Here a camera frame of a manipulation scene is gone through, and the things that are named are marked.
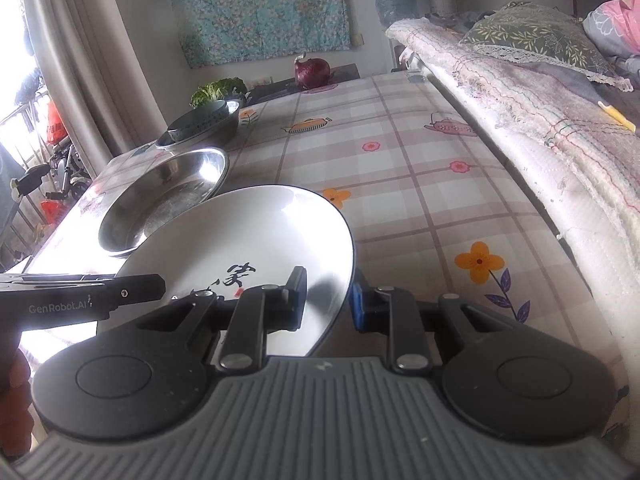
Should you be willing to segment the white ceramic plate with calligraphy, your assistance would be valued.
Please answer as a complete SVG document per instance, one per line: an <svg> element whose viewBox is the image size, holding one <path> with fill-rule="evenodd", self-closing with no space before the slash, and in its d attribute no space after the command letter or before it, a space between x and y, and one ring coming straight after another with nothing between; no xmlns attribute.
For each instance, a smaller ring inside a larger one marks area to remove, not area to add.
<svg viewBox="0 0 640 480"><path fill-rule="evenodd" d="M106 332L200 289L233 299L258 285L282 285L307 271L307 299L295 332L267 337L275 356L308 356L333 325L352 284L355 245L326 198L295 186L259 185L218 195L168 222L125 261L121 276L158 274L162 299L130 304L99 323Z"/></svg>

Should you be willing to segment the steel plate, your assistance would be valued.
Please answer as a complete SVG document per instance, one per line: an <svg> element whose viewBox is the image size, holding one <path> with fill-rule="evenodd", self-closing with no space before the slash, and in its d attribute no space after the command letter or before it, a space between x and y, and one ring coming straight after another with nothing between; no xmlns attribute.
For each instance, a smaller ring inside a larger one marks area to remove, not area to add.
<svg viewBox="0 0 640 480"><path fill-rule="evenodd" d="M229 171L220 148L172 156L132 182L105 214L98 240L115 257L134 252L159 228L212 198Z"/></svg>

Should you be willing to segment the teal ceramic bowl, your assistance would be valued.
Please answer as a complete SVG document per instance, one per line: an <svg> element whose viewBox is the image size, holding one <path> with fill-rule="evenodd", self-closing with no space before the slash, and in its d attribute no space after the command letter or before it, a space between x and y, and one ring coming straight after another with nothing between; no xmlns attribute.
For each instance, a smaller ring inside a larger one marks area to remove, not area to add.
<svg viewBox="0 0 640 480"><path fill-rule="evenodd" d="M239 109L240 103L235 100L208 102L172 122L167 128L168 136L174 142L190 139L192 136L218 127Z"/></svg>

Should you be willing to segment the steel bowl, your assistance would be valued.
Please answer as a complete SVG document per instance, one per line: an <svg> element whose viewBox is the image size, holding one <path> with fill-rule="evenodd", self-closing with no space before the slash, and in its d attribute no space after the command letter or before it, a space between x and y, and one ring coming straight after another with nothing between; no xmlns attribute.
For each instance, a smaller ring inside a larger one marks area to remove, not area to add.
<svg viewBox="0 0 640 480"><path fill-rule="evenodd" d="M155 141L165 151L180 151L197 146L222 148L239 128L241 103L215 100L190 110L175 119Z"/></svg>

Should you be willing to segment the plaid floral tablecloth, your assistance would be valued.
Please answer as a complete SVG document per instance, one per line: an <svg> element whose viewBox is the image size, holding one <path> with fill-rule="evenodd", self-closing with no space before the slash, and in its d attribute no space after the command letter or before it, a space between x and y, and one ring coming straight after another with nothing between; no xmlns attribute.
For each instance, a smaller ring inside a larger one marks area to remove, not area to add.
<svg viewBox="0 0 640 480"><path fill-rule="evenodd" d="M487 146L427 82L388 74L242 108L216 196L304 188L347 221L355 269L426 301L456 292L600 359L618 393L608 426L630 419L620 349L547 223ZM32 274L112 274L101 222L128 186L169 159L153 145L113 159L49 237ZM339 313L315 349L377 349Z"/></svg>

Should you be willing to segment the orange bag on wheelchair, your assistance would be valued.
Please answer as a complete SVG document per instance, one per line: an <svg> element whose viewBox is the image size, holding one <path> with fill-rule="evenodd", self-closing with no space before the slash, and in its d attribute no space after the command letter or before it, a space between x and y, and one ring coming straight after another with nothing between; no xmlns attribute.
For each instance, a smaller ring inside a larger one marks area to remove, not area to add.
<svg viewBox="0 0 640 480"><path fill-rule="evenodd" d="M48 103L47 142L51 145L59 144L67 136L66 128L62 122L58 109L53 101Z"/></svg>

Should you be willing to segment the green leafy cabbage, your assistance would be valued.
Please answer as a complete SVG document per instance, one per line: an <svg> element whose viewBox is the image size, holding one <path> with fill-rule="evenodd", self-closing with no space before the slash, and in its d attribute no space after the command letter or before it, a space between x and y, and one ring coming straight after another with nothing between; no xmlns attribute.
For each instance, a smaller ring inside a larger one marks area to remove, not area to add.
<svg viewBox="0 0 640 480"><path fill-rule="evenodd" d="M201 107L217 100L241 100L247 95L247 86L241 78L222 78L198 87L190 99L192 108Z"/></svg>

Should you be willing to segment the red onion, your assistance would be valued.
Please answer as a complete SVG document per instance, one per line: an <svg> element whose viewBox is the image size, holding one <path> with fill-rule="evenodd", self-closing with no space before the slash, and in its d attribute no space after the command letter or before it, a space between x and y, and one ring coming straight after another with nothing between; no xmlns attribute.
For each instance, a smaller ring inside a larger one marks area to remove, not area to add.
<svg viewBox="0 0 640 480"><path fill-rule="evenodd" d="M323 58L307 58L303 53L294 60L294 79L299 88L311 90L326 86L332 76L331 66Z"/></svg>

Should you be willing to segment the white quilted blanket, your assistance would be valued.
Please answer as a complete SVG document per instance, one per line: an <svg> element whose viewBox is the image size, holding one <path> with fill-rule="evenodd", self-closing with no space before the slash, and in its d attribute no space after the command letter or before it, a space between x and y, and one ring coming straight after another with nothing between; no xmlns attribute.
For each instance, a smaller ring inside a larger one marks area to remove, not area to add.
<svg viewBox="0 0 640 480"><path fill-rule="evenodd" d="M425 18L386 35L506 156L573 252L624 355L639 356L639 139L555 75L477 51Z"/></svg>

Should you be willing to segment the beige curtain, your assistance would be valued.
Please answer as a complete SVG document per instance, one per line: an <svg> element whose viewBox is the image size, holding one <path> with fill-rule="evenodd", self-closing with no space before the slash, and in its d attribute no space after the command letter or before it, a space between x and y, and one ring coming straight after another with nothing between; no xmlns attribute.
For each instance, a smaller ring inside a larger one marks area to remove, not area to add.
<svg viewBox="0 0 640 480"><path fill-rule="evenodd" d="M39 67L90 174L166 126L116 0L23 0Z"/></svg>

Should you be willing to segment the green floral pillow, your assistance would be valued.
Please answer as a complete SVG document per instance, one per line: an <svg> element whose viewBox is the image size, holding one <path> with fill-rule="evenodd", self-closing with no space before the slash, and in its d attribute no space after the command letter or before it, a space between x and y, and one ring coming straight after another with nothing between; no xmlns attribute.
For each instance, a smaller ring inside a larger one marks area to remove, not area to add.
<svg viewBox="0 0 640 480"><path fill-rule="evenodd" d="M460 44L499 60L546 63L623 92L634 90L588 38L581 21L548 6L511 2L477 21Z"/></svg>

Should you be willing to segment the pink grey bedding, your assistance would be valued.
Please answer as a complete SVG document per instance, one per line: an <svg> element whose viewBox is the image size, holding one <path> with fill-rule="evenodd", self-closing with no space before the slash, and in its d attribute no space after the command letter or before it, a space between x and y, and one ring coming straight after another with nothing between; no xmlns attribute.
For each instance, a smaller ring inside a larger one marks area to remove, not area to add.
<svg viewBox="0 0 640 480"><path fill-rule="evenodd" d="M610 0L582 22L587 37L618 70L639 78L639 0Z"/></svg>

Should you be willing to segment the teal floral wall cloth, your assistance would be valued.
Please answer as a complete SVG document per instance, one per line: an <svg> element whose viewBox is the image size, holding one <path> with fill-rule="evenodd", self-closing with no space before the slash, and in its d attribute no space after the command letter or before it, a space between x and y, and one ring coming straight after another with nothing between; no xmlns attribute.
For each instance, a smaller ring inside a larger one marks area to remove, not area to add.
<svg viewBox="0 0 640 480"><path fill-rule="evenodd" d="M348 50L347 0L170 0L192 68Z"/></svg>

